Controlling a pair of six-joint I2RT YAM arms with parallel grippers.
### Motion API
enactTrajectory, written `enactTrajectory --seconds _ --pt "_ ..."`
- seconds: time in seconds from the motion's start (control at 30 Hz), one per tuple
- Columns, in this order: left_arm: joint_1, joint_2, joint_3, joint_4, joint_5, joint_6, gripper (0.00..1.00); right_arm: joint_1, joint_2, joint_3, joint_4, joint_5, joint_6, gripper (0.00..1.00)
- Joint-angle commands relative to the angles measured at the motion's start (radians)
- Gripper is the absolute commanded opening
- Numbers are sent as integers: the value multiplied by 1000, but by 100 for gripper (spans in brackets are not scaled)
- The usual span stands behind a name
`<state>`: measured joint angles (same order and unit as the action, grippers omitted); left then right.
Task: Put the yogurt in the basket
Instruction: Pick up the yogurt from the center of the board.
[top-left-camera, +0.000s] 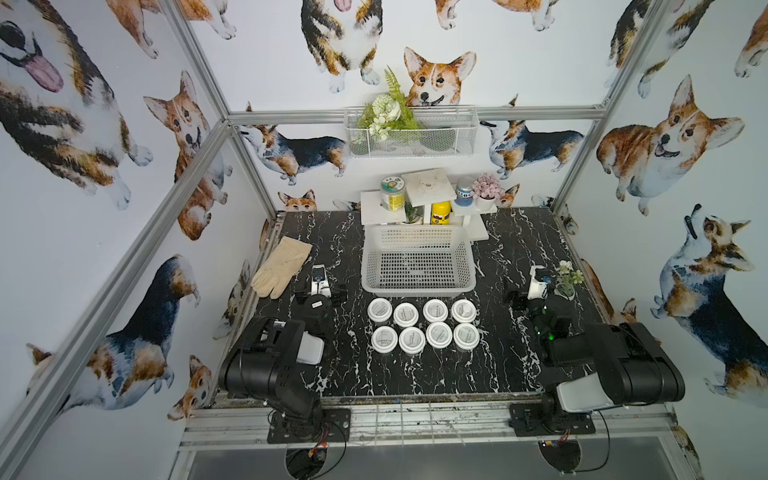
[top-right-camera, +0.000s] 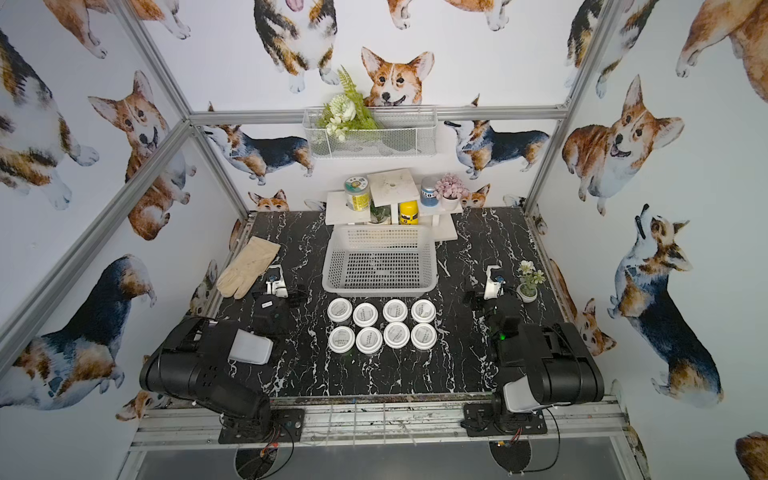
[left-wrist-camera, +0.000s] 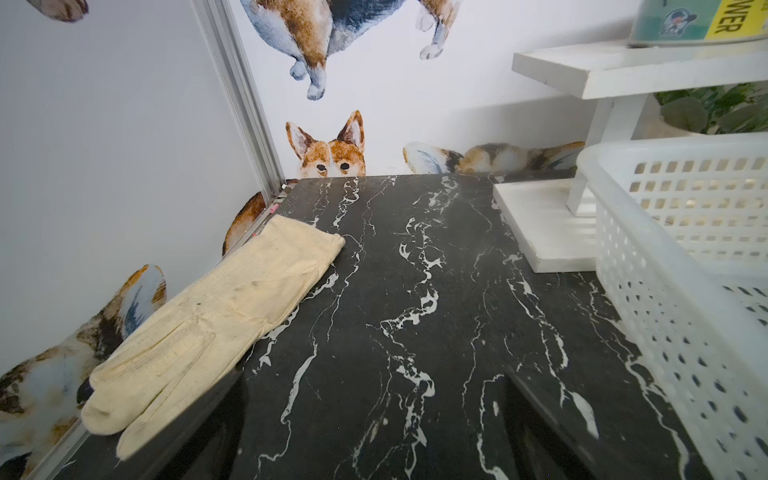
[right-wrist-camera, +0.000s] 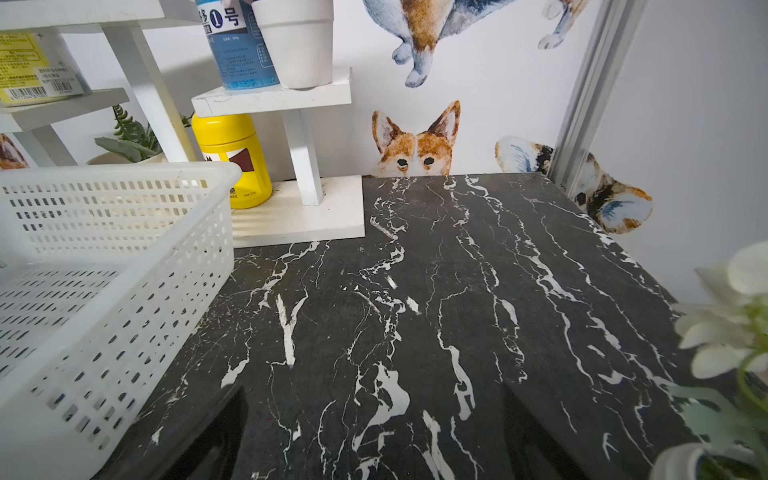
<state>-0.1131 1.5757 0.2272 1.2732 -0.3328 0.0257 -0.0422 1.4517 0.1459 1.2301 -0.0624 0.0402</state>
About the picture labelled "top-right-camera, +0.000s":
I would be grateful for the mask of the white plastic perforated basket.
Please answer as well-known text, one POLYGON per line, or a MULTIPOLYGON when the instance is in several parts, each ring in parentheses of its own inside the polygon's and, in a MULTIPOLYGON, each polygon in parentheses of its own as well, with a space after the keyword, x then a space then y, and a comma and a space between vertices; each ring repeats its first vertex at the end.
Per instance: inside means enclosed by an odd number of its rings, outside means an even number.
POLYGON ((349 298, 420 297, 438 282, 430 229, 348 225, 333 229, 322 272, 325 291, 349 298))

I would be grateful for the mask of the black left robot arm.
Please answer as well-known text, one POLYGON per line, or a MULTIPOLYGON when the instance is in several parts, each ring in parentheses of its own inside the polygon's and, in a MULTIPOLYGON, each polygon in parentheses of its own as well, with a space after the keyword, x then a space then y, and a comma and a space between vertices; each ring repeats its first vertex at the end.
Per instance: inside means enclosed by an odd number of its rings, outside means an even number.
POLYGON ((219 415, 222 443, 299 439, 302 409, 274 410, 261 386, 235 378, 239 363, 266 366, 277 342, 287 337, 290 310, 307 299, 307 288, 256 293, 255 312, 242 322, 186 316, 142 367, 142 389, 191 401, 219 415))

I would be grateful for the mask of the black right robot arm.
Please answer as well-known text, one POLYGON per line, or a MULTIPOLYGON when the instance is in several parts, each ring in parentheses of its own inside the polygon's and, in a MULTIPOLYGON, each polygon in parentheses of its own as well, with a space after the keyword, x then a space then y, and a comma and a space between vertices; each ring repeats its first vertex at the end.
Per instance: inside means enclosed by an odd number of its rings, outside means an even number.
POLYGON ((489 358, 498 368, 491 401, 469 404, 461 425, 472 434, 544 434, 542 411, 600 402, 603 376, 571 323, 527 323, 502 299, 468 291, 463 302, 489 326, 489 358))

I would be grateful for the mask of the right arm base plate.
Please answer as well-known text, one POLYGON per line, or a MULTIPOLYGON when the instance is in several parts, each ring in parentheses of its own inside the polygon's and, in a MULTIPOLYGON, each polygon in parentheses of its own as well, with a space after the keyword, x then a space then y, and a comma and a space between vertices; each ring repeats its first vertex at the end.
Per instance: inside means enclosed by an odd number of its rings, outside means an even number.
POLYGON ((541 411, 512 413, 492 403, 467 403, 459 425, 470 437, 544 435, 548 433, 541 411))

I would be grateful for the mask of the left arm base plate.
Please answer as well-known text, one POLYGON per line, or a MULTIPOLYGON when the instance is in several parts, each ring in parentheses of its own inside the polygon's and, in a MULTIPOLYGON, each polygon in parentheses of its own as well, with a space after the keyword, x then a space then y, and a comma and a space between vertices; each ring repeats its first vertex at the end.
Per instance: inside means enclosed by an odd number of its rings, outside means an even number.
POLYGON ((220 418, 218 443, 223 445, 245 443, 297 442, 301 439, 306 410, 278 408, 260 419, 220 418))

